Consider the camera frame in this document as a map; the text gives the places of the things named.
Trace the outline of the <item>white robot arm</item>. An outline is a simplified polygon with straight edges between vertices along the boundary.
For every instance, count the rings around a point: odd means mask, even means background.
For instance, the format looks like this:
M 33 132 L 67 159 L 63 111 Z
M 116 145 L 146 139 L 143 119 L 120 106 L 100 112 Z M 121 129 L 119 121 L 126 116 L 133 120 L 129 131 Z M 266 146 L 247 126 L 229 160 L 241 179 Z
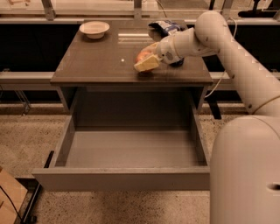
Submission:
M 145 47 L 138 72 L 186 56 L 217 55 L 248 111 L 215 138 L 210 161 L 211 224 L 280 224 L 280 81 L 231 34 L 216 11 L 192 29 Z

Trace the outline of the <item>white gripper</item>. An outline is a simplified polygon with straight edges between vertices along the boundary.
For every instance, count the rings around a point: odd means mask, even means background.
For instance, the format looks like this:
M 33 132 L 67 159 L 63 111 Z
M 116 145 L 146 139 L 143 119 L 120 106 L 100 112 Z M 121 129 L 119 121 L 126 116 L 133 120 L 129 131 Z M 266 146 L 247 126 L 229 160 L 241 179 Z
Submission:
M 161 60 L 165 64 L 172 64 L 188 56 L 206 57 L 216 54 L 215 50 L 204 46 L 199 41 L 193 28 L 177 31 L 162 38 L 159 42 L 146 46 L 143 52 L 152 53 L 152 55 L 134 65 L 138 72 L 147 72 L 159 67 Z

